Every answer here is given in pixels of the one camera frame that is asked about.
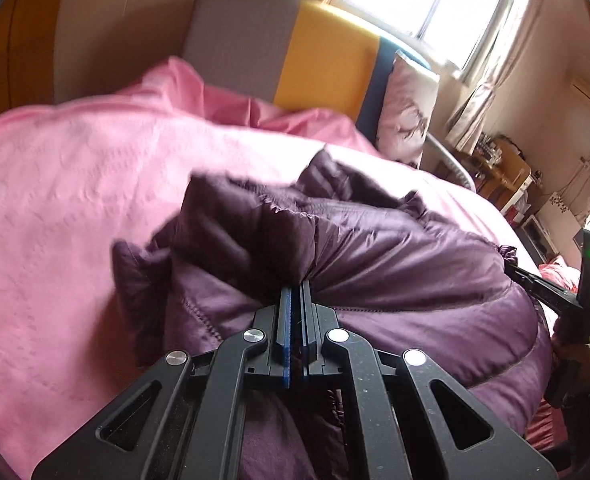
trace wall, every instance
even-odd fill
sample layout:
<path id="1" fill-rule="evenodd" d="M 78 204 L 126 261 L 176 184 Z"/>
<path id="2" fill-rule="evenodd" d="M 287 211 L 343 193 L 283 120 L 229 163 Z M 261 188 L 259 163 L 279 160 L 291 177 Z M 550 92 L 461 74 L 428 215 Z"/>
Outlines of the wall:
<path id="1" fill-rule="evenodd" d="M 55 100 L 113 92 L 178 55 L 193 0 L 61 0 Z"/>
<path id="2" fill-rule="evenodd" d="M 439 66 L 433 66 L 433 70 L 440 76 L 440 88 L 437 94 L 437 102 L 430 117 L 428 130 L 438 140 L 445 143 L 446 122 L 457 107 L 468 97 L 471 92 L 469 86 L 464 85 L 460 80 L 455 79 L 449 72 L 442 70 Z M 420 168 L 424 171 L 434 171 L 440 162 L 437 153 L 430 148 L 424 150 Z"/>
<path id="3" fill-rule="evenodd" d="M 59 0 L 0 6 L 0 113 L 53 102 L 53 43 Z"/>
<path id="4" fill-rule="evenodd" d="M 498 90 L 485 128 L 521 147 L 531 167 L 542 171 L 545 194 L 563 188 L 580 167 L 580 157 L 590 155 L 590 110 L 571 89 L 576 78 L 590 85 L 585 0 L 545 0 L 523 56 Z"/>
<path id="5" fill-rule="evenodd" d="M 568 265 L 579 269 L 582 266 L 582 253 L 574 242 L 580 225 L 572 212 L 560 206 L 556 195 L 546 202 L 537 213 L 537 219 L 548 230 L 555 249 L 564 257 Z"/>

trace white pillow with floral print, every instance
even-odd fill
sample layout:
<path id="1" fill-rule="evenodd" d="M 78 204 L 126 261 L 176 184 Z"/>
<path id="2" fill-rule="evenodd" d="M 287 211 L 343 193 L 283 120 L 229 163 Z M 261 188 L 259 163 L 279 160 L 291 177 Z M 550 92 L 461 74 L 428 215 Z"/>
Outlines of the white pillow with floral print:
<path id="1" fill-rule="evenodd" d="M 406 57 L 395 54 L 377 127 L 377 149 L 386 158 L 419 167 L 440 77 Z"/>

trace purple puffer jacket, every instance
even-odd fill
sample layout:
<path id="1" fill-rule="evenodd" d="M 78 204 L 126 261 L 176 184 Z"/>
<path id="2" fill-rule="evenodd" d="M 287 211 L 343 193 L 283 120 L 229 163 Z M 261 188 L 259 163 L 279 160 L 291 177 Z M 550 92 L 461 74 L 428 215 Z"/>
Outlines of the purple puffer jacket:
<path id="1" fill-rule="evenodd" d="M 179 214 L 145 250 L 116 242 L 113 264 L 142 365 L 215 349 L 310 280 L 341 326 L 383 351 L 422 349 L 518 433 L 550 373 L 543 313 L 493 244 L 326 152 L 287 188 L 193 176 Z M 312 397 L 252 394 L 240 478 L 346 477 L 340 406 Z"/>

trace silver screw head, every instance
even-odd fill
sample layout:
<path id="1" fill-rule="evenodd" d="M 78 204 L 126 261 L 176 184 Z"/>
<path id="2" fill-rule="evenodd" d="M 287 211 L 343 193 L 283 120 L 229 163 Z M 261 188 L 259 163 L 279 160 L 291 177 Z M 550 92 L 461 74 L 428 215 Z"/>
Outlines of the silver screw head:
<path id="1" fill-rule="evenodd" d="M 264 339 L 264 332 L 258 328 L 251 328 L 250 330 L 246 330 L 246 332 L 244 332 L 244 339 L 249 343 L 257 343 L 258 341 Z"/>
<path id="2" fill-rule="evenodd" d="M 421 350 L 406 350 L 404 352 L 404 361 L 411 366 L 422 366 L 426 362 L 426 354 Z"/>
<path id="3" fill-rule="evenodd" d="M 348 341 L 348 336 L 348 332 L 346 332 L 343 328 L 333 328 L 332 330 L 328 331 L 328 339 L 335 341 L 336 343 Z"/>
<path id="4" fill-rule="evenodd" d="M 171 366 L 183 365 L 187 359 L 188 356 L 181 350 L 174 350 L 166 355 L 166 362 Z"/>

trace pink blanket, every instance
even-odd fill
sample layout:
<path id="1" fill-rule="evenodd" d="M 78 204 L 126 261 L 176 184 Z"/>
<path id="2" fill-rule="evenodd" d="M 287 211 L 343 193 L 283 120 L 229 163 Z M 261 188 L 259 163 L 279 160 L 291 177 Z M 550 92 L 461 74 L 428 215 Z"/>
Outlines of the pink blanket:
<path id="1" fill-rule="evenodd" d="M 536 271 L 483 198 L 377 158 L 346 117 L 204 86 L 179 59 L 115 95 L 0 116 L 0 452 L 21 478 L 137 375 L 111 242 L 149 239 L 191 171 L 291 183 L 323 142 L 393 196 L 416 189 L 463 229 L 516 246 Z"/>

